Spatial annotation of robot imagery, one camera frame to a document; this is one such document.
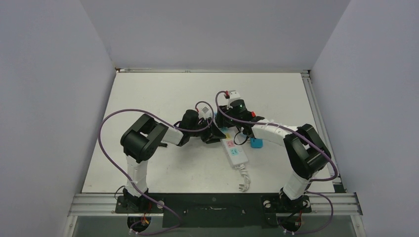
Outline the white power strip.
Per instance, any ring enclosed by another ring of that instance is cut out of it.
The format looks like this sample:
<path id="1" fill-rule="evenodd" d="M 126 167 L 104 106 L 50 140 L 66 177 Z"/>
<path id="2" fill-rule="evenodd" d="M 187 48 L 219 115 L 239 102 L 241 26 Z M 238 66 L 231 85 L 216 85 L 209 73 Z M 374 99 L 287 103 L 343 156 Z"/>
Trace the white power strip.
<path id="1" fill-rule="evenodd" d="M 225 138 L 221 139 L 221 143 L 227 154 L 230 166 L 233 169 L 240 169 L 241 166 L 246 165 L 249 162 L 249 159 L 242 146 L 239 145 L 239 141 L 236 140 L 235 136 L 238 132 L 237 129 L 234 127 L 222 127 L 217 122 L 215 122 L 215 125 L 225 135 Z"/>

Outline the blue plug adapter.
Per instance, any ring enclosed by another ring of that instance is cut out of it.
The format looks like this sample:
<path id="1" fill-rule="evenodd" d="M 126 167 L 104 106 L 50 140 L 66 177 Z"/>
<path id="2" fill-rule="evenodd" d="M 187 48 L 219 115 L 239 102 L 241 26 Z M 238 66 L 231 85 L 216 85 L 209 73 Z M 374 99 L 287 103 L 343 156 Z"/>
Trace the blue plug adapter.
<path id="1" fill-rule="evenodd" d="M 253 149 L 260 149 L 263 147 L 263 140 L 257 138 L 251 138 L 250 145 Z"/>

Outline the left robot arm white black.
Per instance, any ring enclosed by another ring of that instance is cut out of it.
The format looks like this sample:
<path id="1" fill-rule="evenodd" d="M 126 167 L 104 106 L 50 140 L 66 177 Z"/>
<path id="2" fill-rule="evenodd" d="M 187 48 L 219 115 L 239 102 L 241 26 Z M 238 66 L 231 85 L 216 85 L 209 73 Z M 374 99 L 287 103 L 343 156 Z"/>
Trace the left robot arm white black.
<path id="1" fill-rule="evenodd" d="M 211 117 L 201 118 L 195 110 L 186 110 L 179 125 L 186 131 L 156 122 L 150 115 L 143 114 L 123 134 L 120 144 L 126 155 L 128 175 L 132 179 L 127 181 L 123 194 L 128 199 L 128 206 L 134 212 L 142 212 L 147 206 L 147 198 L 142 194 L 148 191 L 146 182 L 148 160 L 161 142 L 182 147 L 191 137 L 199 137 L 206 144 L 226 138 L 212 122 Z"/>

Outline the aluminium frame rail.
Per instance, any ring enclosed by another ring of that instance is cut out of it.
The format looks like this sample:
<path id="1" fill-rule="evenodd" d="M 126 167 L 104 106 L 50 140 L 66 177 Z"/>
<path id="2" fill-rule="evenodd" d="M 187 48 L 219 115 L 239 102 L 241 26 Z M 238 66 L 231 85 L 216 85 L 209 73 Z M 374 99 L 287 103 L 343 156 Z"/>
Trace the aluminium frame rail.
<path id="1" fill-rule="evenodd" d="M 332 181 L 333 185 L 337 185 L 337 186 L 342 186 L 343 187 L 343 183 L 341 180 L 341 175 L 340 175 L 340 171 L 338 169 L 337 166 L 337 162 L 335 160 L 335 156 L 332 150 L 332 146 L 330 143 L 330 139 L 326 130 L 326 126 L 324 124 L 324 120 L 323 120 L 323 116 L 320 112 L 320 107 L 314 92 L 314 87 L 312 85 L 312 80 L 310 77 L 310 70 L 303 70 L 301 72 L 301 77 L 302 77 L 302 81 L 303 81 L 303 85 L 307 94 L 307 98 L 309 101 L 309 105 L 314 117 L 314 121 L 316 124 L 316 128 L 317 131 L 319 133 L 319 136 L 321 137 L 321 139 L 323 140 L 323 142 L 325 143 L 325 145 L 327 146 L 327 148 L 329 149 L 330 153 L 331 153 L 331 159 L 334 162 L 336 169 L 337 169 L 337 177 Z"/>

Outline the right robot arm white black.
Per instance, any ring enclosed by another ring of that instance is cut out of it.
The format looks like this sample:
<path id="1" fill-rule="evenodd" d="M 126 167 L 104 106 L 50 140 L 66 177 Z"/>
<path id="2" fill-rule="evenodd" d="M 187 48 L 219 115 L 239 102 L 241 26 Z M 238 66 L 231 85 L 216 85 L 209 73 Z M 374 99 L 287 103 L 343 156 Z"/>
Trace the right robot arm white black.
<path id="1" fill-rule="evenodd" d="M 286 148 L 292 172 L 279 198 L 279 205 L 285 211 L 298 206 L 299 198 L 317 181 L 316 174 L 331 162 L 331 154 L 313 126 L 277 124 L 248 111 L 242 99 L 230 106 L 217 106 L 215 121 L 221 127 L 236 127 L 246 137 Z"/>

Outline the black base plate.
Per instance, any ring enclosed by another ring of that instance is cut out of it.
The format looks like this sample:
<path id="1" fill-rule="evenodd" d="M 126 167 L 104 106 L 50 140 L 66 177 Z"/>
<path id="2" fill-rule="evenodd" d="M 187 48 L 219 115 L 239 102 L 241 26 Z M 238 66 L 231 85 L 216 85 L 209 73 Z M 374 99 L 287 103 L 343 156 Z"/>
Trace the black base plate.
<path id="1" fill-rule="evenodd" d="M 278 193 L 150 193 L 169 210 L 141 197 L 130 201 L 119 196 L 115 213 L 128 214 L 128 223 L 153 215 L 163 216 L 163 227 L 180 224 L 182 228 L 238 228 L 260 226 L 274 228 L 296 221 L 299 213 L 312 211 L 308 196 L 287 201 Z"/>

